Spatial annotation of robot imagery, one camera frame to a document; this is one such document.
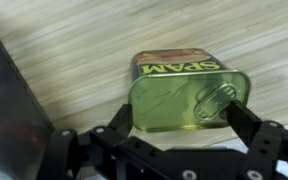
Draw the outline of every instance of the metal can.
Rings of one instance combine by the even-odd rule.
[[[131,63],[133,124],[146,132],[226,127],[230,101],[246,105],[248,76],[203,49],[143,51]]]

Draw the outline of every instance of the wood grain surface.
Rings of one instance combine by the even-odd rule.
[[[203,48],[248,74],[248,107],[288,124],[288,1],[0,0],[0,38],[58,129],[106,124],[127,102],[138,52]],[[132,134],[206,146],[230,128]]]

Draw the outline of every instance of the spam can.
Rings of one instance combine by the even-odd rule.
[[[140,52],[132,60],[133,124],[146,132],[226,127],[230,101],[246,105],[250,80],[203,49]]]

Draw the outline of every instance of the can label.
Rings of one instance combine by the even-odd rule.
[[[202,49],[145,51],[134,57],[132,65],[133,78],[153,74],[191,73],[227,69],[222,63]]]

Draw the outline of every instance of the pull tab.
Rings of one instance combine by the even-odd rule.
[[[224,84],[208,95],[195,107],[195,116],[200,120],[211,120],[218,112],[224,109],[230,101],[236,98],[234,86]]]

